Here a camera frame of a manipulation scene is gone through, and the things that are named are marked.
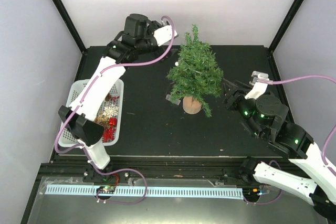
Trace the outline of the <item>small green christmas tree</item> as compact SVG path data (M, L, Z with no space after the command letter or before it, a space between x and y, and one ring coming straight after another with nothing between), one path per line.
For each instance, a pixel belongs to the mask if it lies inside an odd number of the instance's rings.
M193 25L191 32L185 33L185 43L178 53L178 65L171 68L167 78L172 81L171 101L193 96L202 104L205 115L210 118L212 109L204 97L222 95L223 70L219 67L210 44L199 38L199 29Z

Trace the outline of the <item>red gift box ornament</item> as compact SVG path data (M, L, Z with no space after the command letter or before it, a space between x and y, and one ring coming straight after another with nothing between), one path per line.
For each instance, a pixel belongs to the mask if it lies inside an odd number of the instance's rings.
M109 125L110 125L110 127L116 127L117 126L117 119L116 118L110 118L109 119Z

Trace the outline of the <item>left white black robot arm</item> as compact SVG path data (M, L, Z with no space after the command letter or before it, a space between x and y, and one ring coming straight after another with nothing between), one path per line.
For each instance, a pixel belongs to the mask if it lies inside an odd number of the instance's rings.
M130 14L124 29L106 45L83 91L70 105L59 108L62 125L54 142L55 151L64 154L71 150L59 149L59 139L63 131L68 130L78 141L74 147L82 149L95 168L94 175L102 182L108 181L113 169L109 166L110 156L101 139L104 128L95 122L101 103L128 67L160 61L169 53L176 36L174 23L168 16L163 16L158 22L142 14Z

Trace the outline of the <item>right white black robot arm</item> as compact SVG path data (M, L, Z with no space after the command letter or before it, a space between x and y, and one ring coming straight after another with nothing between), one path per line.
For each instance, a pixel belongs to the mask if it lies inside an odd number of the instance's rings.
M255 158L246 158L238 173L245 183L259 182L291 193L321 216L335 221L335 165L322 153L312 136L301 126L287 121L289 108L267 91L268 76L261 74L249 84L223 80L224 104L237 111L251 135L298 166L307 174L300 177Z

